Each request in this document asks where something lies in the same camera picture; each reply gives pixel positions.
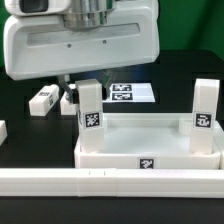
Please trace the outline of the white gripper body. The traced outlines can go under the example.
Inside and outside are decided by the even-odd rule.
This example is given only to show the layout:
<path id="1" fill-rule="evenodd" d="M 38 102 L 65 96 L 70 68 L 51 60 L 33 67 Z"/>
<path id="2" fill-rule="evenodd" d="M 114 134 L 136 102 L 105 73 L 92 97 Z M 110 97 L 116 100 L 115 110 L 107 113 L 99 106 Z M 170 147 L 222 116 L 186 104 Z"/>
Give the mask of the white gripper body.
<path id="1" fill-rule="evenodd" d="M 160 52 L 158 0 L 4 0 L 14 80 L 144 64 Z"/>

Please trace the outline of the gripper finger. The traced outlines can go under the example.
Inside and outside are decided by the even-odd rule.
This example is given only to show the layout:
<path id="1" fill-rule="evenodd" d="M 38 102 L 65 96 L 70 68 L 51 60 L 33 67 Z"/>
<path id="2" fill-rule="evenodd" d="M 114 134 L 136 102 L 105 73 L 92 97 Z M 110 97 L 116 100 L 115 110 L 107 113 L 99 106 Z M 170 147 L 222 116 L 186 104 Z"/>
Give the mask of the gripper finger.
<path id="1" fill-rule="evenodd" d="M 68 85 L 68 81 L 70 80 L 69 75 L 60 75 L 58 77 L 58 82 L 64 91 L 67 93 L 66 100 L 70 104 L 78 104 L 79 103 L 79 94 L 77 89 L 71 89 Z"/>
<path id="2" fill-rule="evenodd" d="M 110 96 L 110 86 L 116 79 L 117 71 L 115 69 L 104 69 L 102 74 L 102 99 L 106 100 Z"/>

